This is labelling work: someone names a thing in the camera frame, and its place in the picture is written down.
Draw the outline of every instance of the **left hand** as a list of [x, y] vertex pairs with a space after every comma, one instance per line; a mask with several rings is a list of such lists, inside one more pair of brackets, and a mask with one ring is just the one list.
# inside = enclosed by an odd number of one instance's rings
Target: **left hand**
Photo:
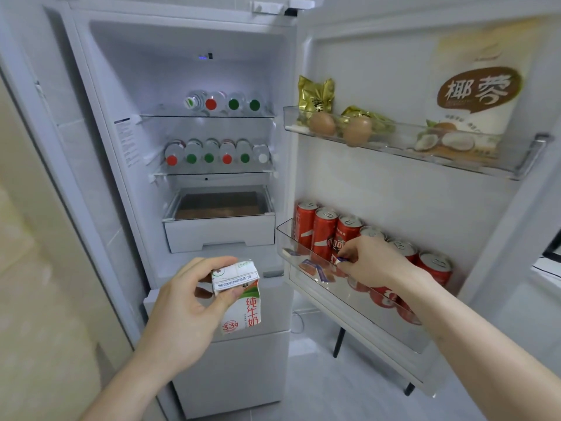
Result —
[[160, 289], [134, 359], [162, 386], [200, 359], [224, 314], [243, 292], [242, 287], [223, 291], [205, 308], [195, 298], [197, 283], [211, 270], [236, 261], [231, 256], [195, 258]]

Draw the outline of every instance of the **right hand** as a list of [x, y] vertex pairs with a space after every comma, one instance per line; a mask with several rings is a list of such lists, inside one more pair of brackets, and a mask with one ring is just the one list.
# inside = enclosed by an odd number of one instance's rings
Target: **right hand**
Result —
[[412, 277], [426, 273], [381, 237], [354, 238], [341, 248], [337, 256], [349, 260], [339, 263], [339, 269], [372, 288], [385, 286], [397, 292], [408, 287]]

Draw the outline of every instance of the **hand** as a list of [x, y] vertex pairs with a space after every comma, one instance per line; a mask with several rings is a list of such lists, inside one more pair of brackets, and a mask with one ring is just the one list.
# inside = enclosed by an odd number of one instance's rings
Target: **hand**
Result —
[[134, 359], [140, 360], [161, 386], [200, 359], [224, 313], [242, 294], [242, 287], [223, 291], [207, 308], [195, 298], [197, 283], [211, 270], [236, 261], [231, 256], [195, 258], [160, 289]]
[[428, 275], [381, 237], [359, 236], [352, 239], [337, 256], [349, 260], [339, 263], [339, 269], [372, 288], [386, 286], [399, 293], [404, 287], [408, 288], [415, 277]]

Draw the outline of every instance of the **coconut milk powder bag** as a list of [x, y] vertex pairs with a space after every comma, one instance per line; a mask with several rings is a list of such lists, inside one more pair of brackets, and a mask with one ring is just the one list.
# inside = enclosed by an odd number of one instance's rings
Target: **coconut milk powder bag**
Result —
[[243, 293], [230, 306], [222, 318], [221, 330], [228, 334], [249, 328], [261, 322], [261, 298], [259, 295], [259, 274], [253, 261], [240, 261], [222, 269], [213, 270], [212, 287], [214, 294], [243, 287]]
[[462, 159], [497, 157], [543, 20], [463, 31], [443, 37], [432, 56], [427, 130], [415, 150]]

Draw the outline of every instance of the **refrigerator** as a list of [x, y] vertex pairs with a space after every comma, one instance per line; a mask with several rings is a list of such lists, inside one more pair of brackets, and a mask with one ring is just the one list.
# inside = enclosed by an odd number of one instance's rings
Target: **refrigerator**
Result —
[[[295, 204], [312, 200], [444, 253], [453, 264], [446, 288], [492, 319], [561, 223], [561, 2], [253, 6], [241, 12], [116, 0], [60, 3], [152, 289], [147, 310], [159, 287], [196, 256], [250, 259], [262, 277], [262, 323], [216, 333], [201, 361], [173, 380], [182, 408], [191, 418], [282, 399], [292, 289], [433, 395], [449, 367], [423, 326], [406, 322], [399, 306], [374, 304], [371, 292], [349, 286], [352, 278], [324, 282], [319, 270], [333, 269], [327, 261], [316, 260], [312, 271], [303, 267], [314, 254], [293, 238]], [[546, 32], [498, 157], [411, 151], [405, 137], [427, 127], [424, 103], [438, 41], [532, 17], [543, 17]], [[295, 106], [299, 75], [333, 78], [333, 113], [357, 105], [394, 120], [387, 139], [349, 147], [338, 135], [310, 131]], [[264, 108], [237, 116], [193, 112], [184, 101], [198, 90], [258, 94], [251, 97]], [[227, 165], [189, 164], [180, 156], [167, 163], [169, 142], [209, 138], [264, 144], [270, 158]], [[257, 201], [258, 212], [178, 216], [189, 198], [215, 207], [233, 194], [236, 204]]]

